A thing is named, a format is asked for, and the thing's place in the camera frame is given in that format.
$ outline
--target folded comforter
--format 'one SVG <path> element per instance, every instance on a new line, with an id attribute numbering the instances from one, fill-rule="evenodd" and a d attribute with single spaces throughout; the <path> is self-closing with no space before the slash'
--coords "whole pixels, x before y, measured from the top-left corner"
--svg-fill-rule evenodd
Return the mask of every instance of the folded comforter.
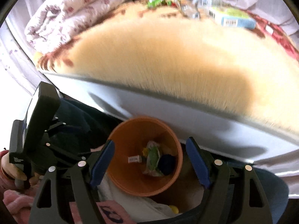
<path id="1" fill-rule="evenodd" d="M 126 1 L 46 0 L 27 24 L 26 39 L 37 51 L 52 52 Z"/>

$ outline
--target white curtain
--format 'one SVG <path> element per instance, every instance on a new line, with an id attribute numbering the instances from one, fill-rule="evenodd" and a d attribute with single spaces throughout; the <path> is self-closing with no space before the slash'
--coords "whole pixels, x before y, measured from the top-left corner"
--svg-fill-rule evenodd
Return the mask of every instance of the white curtain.
<path id="1" fill-rule="evenodd" d="M 24 29 L 45 0 L 18 0 L 0 28 L 0 150 L 9 149 L 15 119 L 23 120 L 31 97 L 41 81 L 50 81 L 35 69 L 34 49 L 26 42 Z"/>
<path id="2" fill-rule="evenodd" d="M 33 58 L 35 50 L 26 41 L 24 30 L 30 18 L 44 1 L 45 0 L 18 0 L 6 18 L 11 33 L 30 59 Z"/>
<path id="3" fill-rule="evenodd" d="M 281 177 L 289 187 L 289 197 L 299 199 L 299 150 L 261 160 L 255 164 L 256 167 L 266 169 Z"/>
<path id="4" fill-rule="evenodd" d="M 258 0 L 250 10 L 271 23 L 280 25 L 287 35 L 294 35 L 299 30 L 295 17 L 283 0 Z M 299 45 L 297 36 L 292 39 Z"/>

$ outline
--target fingers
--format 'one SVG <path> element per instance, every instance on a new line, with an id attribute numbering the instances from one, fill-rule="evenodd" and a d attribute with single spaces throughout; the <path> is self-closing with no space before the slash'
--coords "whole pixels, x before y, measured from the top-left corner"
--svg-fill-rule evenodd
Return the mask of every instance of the fingers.
<path id="1" fill-rule="evenodd" d="M 37 185 L 39 181 L 40 175 L 38 173 L 34 173 L 34 176 L 29 179 L 29 183 L 31 186 Z"/>
<path id="2" fill-rule="evenodd" d="M 18 167 L 16 167 L 14 164 L 9 163 L 9 154 L 5 154 L 1 158 L 1 166 L 4 172 L 9 175 L 13 179 L 20 179 L 20 180 L 26 180 L 27 177 L 25 173 Z"/>
<path id="3" fill-rule="evenodd" d="M 95 148 L 95 149 L 90 149 L 91 152 L 97 152 L 97 151 L 101 151 L 101 149 L 104 147 L 104 145 L 98 147 L 98 148 Z"/>
<path id="4" fill-rule="evenodd" d="M 12 175 L 14 179 L 19 179 L 19 180 L 27 180 L 27 176 L 25 173 L 23 173 L 23 171 L 21 169 L 19 169 L 18 167 L 16 167 L 14 164 L 11 164 L 11 166 L 9 167 L 9 175 Z"/>

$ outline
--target black device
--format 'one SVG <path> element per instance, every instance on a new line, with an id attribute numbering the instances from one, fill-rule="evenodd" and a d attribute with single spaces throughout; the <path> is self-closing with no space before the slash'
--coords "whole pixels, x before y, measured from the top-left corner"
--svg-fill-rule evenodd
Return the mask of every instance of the black device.
<path id="1" fill-rule="evenodd" d="M 9 162 L 16 164 L 27 175 L 29 180 L 31 172 L 44 174 L 49 164 L 55 163 L 53 154 L 49 153 L 46 147 L 43 147 L 41 140 L 47 140 L 47 131 L 51 125 L 57 121 L 55 113 L 60 106 L 60 98 L 56 88 L 48 83 L 41 82 L 36 89 L 29 104 L 24 120 L 15 120 L 13 122 L 10 136 Z M 44 168 L 38 166 L 39 162 L 44 162 Z M 19 189 L 29 188 L 29 182 L 16 180 L 16 186 Z"/>

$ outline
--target yellow object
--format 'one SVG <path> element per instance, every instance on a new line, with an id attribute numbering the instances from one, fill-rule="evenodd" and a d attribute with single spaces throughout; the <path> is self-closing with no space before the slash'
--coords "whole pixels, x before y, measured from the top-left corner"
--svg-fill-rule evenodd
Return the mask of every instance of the yellow object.
<path id="1" fill-rule="evenodd" d="M 179 214 L 178 208 L 176 206 L 169 206 L 174 214 Z"/>
<path id="2" fill-rule="evenodd" d="M 142 155 L 143 155 L 144 157 L 147 157 L 148 154 L 149 154 L 149 149 L 147 149 L 146 147 L 143 148 Z"/>
<path id="3" fill-rule="evenodd" d="M 298 62 L 270 36 L 222 27 L 204 15 L 191 20 L 176 8 L 126 3 L 35 63 L 40 70 L 172 96 L 299 135 Z"/>
<path id="4" fill-rule="evenodd" d="M 41 52 L 35 52 L 34 56 L 33 56 L 33 63 L 37 62 L 40 58 L 43 57 L 43 54 Z"/>

